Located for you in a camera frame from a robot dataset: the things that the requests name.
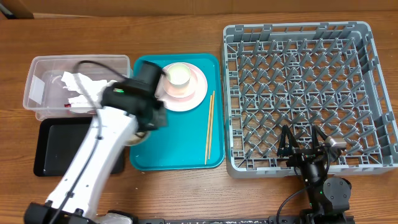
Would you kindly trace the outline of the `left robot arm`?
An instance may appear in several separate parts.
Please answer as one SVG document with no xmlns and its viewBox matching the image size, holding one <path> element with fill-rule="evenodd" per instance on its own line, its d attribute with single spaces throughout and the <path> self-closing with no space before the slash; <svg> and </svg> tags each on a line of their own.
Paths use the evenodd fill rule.
<svg viewBox="0 0 398 224">
<path fill-rule="evenodd" d="M 62 180 L 44 204 L 31 203 L 24 223 L 94 223 L 104 185 L 126 142 L 156 129 L 164 108 L 159 79 L 128 78 L 105 88 L 101 106 Z"/>
</svg>

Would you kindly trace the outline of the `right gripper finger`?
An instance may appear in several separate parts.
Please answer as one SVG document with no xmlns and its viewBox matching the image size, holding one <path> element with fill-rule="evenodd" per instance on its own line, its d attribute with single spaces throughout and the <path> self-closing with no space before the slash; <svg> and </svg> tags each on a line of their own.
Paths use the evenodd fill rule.
<svg viewBox="0 0 398 224">
<path fill-rule="evenodd" d="M 317 125 L 312 125 L 312 149 L 320 147 L 320 143 L 318 142 L 319 136 L 323 140 L 327 139 L 327 135 Z"/>
<path fill-rule="evenodd" d="M 280 135 L 278 151 L 296 151 L 299 144 L 287 125 L 283 125 Z"/>
</svg>

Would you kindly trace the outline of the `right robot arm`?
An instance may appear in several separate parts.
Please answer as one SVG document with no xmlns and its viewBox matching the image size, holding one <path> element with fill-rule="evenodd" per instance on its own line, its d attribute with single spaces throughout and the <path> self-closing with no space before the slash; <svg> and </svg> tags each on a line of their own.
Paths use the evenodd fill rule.
<svg viewBox="0 0 398 224">
<path fill-rule="evenodd" d="M 330 177 L 330 166 L 346 149 L 347 142 L 326 135 L 317 125 L 311 127 L 310 147 L 300 147 L 287 125 L 282 132 L 277 156 L 286 157 L 286 166 L 302 177 L 304 188 L 290 195 L 278 208 L 277 223 L 354 223 L 347 217 L 351 197 L 351 182 L 341 177 Z M 292 218 L 283 218 L 284 206 L 297 195 L 306 192 L 310 208 L 300 211 Z"/>
</svg>

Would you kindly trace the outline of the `white napkin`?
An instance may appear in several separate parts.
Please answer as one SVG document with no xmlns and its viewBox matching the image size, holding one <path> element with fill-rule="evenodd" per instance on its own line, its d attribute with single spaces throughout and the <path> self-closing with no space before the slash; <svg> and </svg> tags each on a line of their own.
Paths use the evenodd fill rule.
<svg viewBox="0 0 398 224">
<path fill-rule="evenodd" d="M 94 105 L 99 108 L 102 99 L 103 91 L 106 87 L 116 83 L 116 80 L 92 80 L 88 76 L 79 73 L 81 86 L 86 90 Z M 80 87 L 76 83 L 75 75 L 70 72 L 64 72 L 61 81 L 65 83 L 65 88 L 68 91 L 75 91 L 79 95 L 68 99 L 70 111 L 73 113 L 87 113 L 91 111 L 94 106 L 87 100 Z"/>
</svg>

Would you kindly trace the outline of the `grey bowl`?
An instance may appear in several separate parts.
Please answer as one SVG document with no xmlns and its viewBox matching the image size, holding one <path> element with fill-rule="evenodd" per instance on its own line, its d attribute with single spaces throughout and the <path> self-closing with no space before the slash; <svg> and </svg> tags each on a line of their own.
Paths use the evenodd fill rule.
<svg viewBox="0 0 398 224">
<path fill-rule="evenodd" d="M 141 144 L 142 142 L 146 141 L 150 136 L 150 131 L 145 132 L 137 132 L 133 134 L 126 142 L 125 146 L 135 146 Z"/>
</svg>

